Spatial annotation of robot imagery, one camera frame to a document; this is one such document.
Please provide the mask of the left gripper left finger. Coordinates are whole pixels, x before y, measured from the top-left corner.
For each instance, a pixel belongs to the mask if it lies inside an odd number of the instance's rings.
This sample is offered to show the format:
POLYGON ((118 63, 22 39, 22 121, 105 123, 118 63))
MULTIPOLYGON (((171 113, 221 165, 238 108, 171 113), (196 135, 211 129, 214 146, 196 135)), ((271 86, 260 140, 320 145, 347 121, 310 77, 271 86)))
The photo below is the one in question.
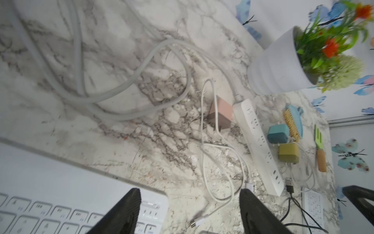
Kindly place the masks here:
POLYGON ((88 234, 134 234, 140 205, 140 190, 130 189, 88 234))

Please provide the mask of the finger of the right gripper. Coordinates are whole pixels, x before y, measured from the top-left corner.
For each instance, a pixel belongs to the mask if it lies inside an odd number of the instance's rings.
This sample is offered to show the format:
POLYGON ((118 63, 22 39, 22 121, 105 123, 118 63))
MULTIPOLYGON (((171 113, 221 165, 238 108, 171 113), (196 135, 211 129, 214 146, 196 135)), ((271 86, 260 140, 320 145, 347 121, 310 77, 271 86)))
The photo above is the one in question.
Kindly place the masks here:
POLYGON ((364 217, 374 225, 374 205, 369 202, 374 201, 374 191, 351 185, 343 187, 342 192, 364 217))

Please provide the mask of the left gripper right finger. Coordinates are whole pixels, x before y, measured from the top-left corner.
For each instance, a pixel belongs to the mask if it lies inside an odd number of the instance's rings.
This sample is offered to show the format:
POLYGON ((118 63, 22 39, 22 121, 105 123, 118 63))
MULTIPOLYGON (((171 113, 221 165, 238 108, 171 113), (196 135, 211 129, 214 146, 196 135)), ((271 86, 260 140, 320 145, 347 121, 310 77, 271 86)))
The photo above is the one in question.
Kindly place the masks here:
POLYGON ((242 189, 239 205, 245 234, 292 234, 248 189, 242 189))

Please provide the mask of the white keyboard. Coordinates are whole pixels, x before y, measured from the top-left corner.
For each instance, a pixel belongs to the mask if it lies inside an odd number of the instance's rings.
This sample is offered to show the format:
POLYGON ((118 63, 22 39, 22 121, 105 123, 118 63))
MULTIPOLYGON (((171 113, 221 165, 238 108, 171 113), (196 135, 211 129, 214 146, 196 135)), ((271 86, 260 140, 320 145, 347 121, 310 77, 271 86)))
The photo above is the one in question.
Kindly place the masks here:
POLYGON ((3 234, 85 234, 133 188, 141 195, 135 232, 160 233, 164 192, 1 140, 3 234))
MULTIPOLYGON (((309 191, 302 193, 302 208, 321 226, 324 226, 324 215, 323 215, 323 196, 315 191, 309 191)), ((304 213, 308 225, 318 227, 318 225, 304 213)), ((311 229, 312 234, 325 234, 324 231, 311 229)), ((310 234, 308 228, 303 228, 303 234, 310 234)))

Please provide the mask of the yellow USB charger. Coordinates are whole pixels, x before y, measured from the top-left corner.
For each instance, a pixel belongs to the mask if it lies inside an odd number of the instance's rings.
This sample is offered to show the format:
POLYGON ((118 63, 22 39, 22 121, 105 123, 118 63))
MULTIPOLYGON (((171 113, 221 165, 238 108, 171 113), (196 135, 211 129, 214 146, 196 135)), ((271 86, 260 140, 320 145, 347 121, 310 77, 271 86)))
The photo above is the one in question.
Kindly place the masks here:
POLYGON ((296 143, 281 144, 278 150, 279 161, 285 163, 299 163, 300 148, 296 143))

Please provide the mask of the teal USB charger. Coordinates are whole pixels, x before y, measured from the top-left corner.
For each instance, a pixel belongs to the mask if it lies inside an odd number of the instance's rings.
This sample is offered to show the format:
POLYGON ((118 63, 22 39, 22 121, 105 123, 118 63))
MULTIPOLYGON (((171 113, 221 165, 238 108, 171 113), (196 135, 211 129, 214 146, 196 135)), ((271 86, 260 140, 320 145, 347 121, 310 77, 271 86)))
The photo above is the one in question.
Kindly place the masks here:
POLYGON ((267 139, 271 144, 288 143, 290 129, 286 124, 273 125, 270 127, 267 139))

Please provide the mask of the white power strip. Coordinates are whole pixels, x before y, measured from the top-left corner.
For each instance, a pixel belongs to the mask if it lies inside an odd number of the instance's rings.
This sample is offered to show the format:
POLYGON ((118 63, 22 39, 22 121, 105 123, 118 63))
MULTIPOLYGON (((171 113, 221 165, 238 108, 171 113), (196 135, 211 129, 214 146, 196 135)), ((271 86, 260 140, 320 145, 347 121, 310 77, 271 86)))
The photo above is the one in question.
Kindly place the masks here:
POLYGON ((262 131, 255 107, 250 99, 245 99, 233 105, 233 111, 267 193, 281 196, 284 181, 262 131))

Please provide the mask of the pink USB charger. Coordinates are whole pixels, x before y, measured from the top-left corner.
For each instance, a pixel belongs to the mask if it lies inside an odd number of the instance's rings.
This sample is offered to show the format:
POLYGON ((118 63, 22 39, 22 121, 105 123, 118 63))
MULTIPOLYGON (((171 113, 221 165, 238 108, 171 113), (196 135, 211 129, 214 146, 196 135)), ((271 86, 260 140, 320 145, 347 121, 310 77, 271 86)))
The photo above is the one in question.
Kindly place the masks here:
MULTIPOLYGON (((218 113, 218 129, 225 130, 229 129, 232 122, 233 108, 224 99, 217 96, 217 113, 218 113)), ((207 116, 208 123, 215 126, 215 106, 214 103, 211 106, 209 114, 207 116)))

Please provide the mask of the potted artificial plant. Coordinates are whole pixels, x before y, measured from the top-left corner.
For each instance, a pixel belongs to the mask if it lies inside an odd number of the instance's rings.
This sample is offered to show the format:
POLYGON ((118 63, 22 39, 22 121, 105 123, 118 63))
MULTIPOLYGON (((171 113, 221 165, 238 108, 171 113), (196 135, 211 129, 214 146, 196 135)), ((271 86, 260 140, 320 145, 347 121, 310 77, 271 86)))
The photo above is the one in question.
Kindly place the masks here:
POLYGON ((316 9, 305 29, 292 27, 249 65, 250 87, 258 95, 272 95, 352 85, 364 64, 346 51, 368 39, 367 25, 373 20, 371 4, 338 1, 330 10, 316 9))

